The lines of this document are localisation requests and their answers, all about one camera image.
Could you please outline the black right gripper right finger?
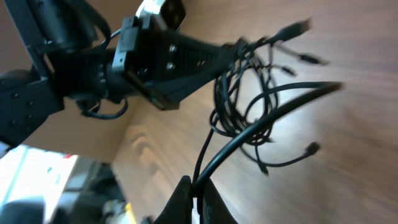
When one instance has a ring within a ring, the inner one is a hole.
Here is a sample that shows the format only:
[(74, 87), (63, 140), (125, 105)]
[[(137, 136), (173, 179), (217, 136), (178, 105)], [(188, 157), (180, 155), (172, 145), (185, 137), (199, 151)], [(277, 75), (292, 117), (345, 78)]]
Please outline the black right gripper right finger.
[(205, 185), (201, 222), (203, 224), (238, 224), (211, 180)]

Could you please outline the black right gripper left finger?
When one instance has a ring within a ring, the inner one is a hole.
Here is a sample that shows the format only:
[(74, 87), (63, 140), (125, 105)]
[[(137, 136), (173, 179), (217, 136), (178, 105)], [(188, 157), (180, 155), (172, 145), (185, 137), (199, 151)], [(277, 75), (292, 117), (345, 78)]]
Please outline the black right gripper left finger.
[(184, 175), (154, 224), (191, 224), (193, 210), (192, 180)]

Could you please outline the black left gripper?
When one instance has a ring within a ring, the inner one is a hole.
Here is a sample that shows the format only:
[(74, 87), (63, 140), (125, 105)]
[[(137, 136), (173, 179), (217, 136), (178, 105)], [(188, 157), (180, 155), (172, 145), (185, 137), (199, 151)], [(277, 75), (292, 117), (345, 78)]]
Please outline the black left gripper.
[(118, 31), (114, 49), (85, 49), (66, 54), (62, 68), (62, 95), (76, 101), (82, 111), (98, 111), (106, 99), (119, 104), (141, 95), (160, 110), (176, 110), (179, 103), (227, 72), (235, 61), (231, 47), (209, 44), (169, 32), (176, 49), (161, 65), (161, 92), (149, 88), (154, 81), (156, 56), (154, 17), (128, 17)]

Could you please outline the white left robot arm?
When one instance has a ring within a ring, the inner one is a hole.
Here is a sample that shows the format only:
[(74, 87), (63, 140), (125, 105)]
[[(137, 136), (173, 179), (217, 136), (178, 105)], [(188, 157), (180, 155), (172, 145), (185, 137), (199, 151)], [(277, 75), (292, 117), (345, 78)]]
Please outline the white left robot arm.
[(181, 1), (144, 1), (112, 31), (86, 1), (6, 1), (30, 56), (29, 70), (1, 75), (1, 148), (22, 144), (74, 100), (88, 118), (112, 120), (140, 95), (160, 110), (226, 73), (238, 53), (180, 33)]

